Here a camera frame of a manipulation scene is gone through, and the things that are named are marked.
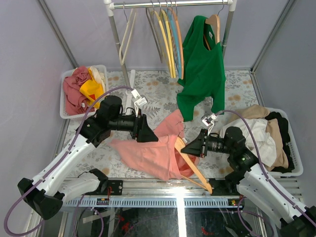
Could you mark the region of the wooden hanger with green shirt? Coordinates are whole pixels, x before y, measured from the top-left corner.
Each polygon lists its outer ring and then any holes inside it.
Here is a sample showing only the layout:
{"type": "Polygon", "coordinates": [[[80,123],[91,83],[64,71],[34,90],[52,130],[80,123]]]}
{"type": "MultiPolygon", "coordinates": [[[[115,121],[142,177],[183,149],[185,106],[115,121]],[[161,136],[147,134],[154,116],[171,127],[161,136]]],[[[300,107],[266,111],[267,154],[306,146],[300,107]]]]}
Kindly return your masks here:
{"type": "Polygon", "coordinates": [[[194,181],[193,179],[186,177],[184,175],[182,175],[182,178],[184,178],[185,180],[201,187],[202,189],[204,189],[204,190],[208,191],[210,194],[212,194],[213,188],[210,185],[210,183],[207,181],[207,179],[204,177],[204,175],[200,172],[200,170],[196,167],[194,162],[190,159],[189,155],[185,154],[181,151],[183,148],[185,148],[185,142],[179,136],[180,133],[181,133],[181,131],[177,135],[177,138],[176,138],[175,144],[174,144],[174,148],[180,154],[180,156],[185,161],[185,163],[189,166],[189,168],[193,171],[193,173],[198,177],[198,179],[201,181],[201,183],[198,183],[198,182],[194,181]]]}

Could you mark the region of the salmon pink t shirt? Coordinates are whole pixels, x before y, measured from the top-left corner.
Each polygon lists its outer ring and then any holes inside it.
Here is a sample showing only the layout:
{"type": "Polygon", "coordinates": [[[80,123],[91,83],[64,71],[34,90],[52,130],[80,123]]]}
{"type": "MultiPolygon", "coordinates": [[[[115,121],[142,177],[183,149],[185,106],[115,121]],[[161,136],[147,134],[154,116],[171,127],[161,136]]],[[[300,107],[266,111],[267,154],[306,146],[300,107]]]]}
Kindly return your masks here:
{"type": "Polygon", "coordinates": [[[154,130],[157,142],[139,143],[135,140],[113,140],[122,163],[137,171],[167,181],[194,174],[180,153],[175,149],[177,138],[184,138],[183,117],[179,109],[168,115],[154,130]]]}

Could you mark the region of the white garment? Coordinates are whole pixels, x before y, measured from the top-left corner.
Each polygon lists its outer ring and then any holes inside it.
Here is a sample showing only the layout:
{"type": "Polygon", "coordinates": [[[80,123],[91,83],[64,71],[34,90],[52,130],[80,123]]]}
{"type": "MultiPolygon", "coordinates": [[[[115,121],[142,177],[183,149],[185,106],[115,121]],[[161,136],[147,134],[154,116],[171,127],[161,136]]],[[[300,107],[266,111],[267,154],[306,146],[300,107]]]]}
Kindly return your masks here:
{"type": "MultiPolygon", "coordinates": [[[[259,149],[262,163],[267,167],[272,167],[277,158],[277,151],[275,141],[271,137],[270,133],[266,132],[268,121],[263,118],[245,119],[245,121],[249,125],[251,132],[254,136],[257,147],[259,149]]],[[[254,155],[257,155],[253,140],[247,129],[247,126],[245,125],[244,121],[240,118],[223,126],[220,130],[220,137],[224,138],[226,130],[231,126],[238,127],[241,129],[243,136],[246,138],[246,147],[254,155]]]]}

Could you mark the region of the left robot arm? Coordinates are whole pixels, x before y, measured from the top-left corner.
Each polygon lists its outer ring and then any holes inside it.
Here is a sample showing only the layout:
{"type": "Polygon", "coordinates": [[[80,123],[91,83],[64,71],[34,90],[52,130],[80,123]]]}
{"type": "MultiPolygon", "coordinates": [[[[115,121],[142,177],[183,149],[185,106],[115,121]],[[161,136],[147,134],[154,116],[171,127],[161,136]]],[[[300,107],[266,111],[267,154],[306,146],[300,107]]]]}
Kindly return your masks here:
{"type": "Polygon", "coordinates": [[[138,143],[158,141],[147,116],[141,112],[147,99],[134,96],[133,102],[134,112],[126,115],[119,97],[106,96],[96,113],[84,120],[69,144],[41,173],[18,183],[24,202],[42,219],[52,218],[64,203],[80,195],[102,195],[108,191],[108,177],[96,168],[70,182],[64,180],[85,156],[109,138],[111,131],[129,132],[138,143]]]}

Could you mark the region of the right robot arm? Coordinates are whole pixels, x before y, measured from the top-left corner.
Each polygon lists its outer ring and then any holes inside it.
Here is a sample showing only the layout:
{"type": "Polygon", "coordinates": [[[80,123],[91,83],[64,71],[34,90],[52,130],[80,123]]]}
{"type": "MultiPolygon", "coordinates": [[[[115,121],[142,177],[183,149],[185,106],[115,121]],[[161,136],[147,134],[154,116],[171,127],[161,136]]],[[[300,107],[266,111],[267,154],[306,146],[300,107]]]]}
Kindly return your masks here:
{"type": "Polygon", "coordinates": [[[283,237],[314,237],[316,208],[307,207],[289,193],[258,158],[246,147],[245,137],[238,127],[226,129],[223,138],[202,129],[199,136],[181,152],[202,157],[208,151],[228,154],[233,171],[225,177],[225,189],[231,195],[241,194],[257,205],[275,225],[283,237]]]}

